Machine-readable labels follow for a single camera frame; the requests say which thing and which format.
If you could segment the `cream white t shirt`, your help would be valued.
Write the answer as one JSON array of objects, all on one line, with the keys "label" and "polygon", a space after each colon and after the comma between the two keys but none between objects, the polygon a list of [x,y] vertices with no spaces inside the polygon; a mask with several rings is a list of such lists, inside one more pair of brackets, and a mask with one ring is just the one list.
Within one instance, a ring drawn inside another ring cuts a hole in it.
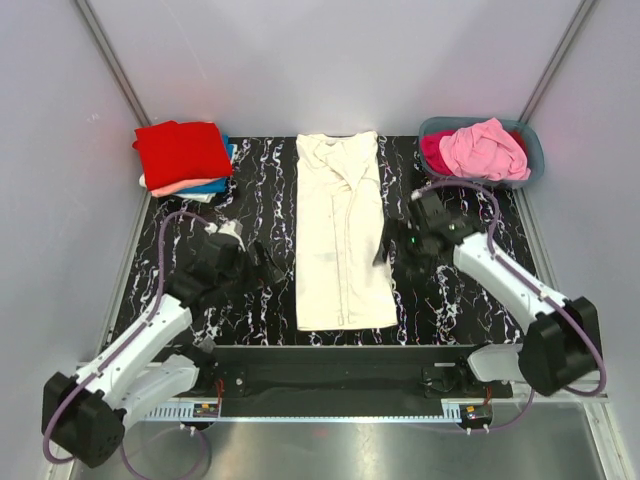
[{"label": "cream white t shirt", "polygon": [[301,331],[396,325],[374,131],[296,138],[296,320]]}]

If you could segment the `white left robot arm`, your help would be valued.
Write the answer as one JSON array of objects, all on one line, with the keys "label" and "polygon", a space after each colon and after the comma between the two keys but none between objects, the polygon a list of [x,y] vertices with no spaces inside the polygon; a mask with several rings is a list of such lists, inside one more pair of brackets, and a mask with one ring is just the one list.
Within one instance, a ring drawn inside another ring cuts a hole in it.
[{"label": "white left robot arm", "polygon": [[208,394],[216,372],[209,348],[177,348],[160,366],[149,363],[217,295],[243,295],[277,284],[285,274],[261,243],[247,252],[238,238],[216,234],[187,266],[159,285],[150,307],[106,350],[75,373],[55,373],[42,403],[43,453],[58,445],[89,467],[105,463],[126,431],[163,402]]}]

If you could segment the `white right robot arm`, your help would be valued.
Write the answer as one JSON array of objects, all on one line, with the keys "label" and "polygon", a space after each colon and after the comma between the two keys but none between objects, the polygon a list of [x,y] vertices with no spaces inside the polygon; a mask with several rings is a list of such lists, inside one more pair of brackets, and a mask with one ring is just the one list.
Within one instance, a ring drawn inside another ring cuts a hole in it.
[{"label": "white right robot arm", "polygon": [[386,221],[376,262],[396,259],[425,267],[443,255],[479,283],[516,320],[524,334],[519,344],[489,344],[476,349],[454,371],[454,384],[476,396],[493,381],[525,382],[551,396],[566,390],[582,397],[604,392],[606,367],[596,344],[597,311],[585,298],[574,301],[548,287],[474,227],[451,223],[429,230],[397,219]]}]

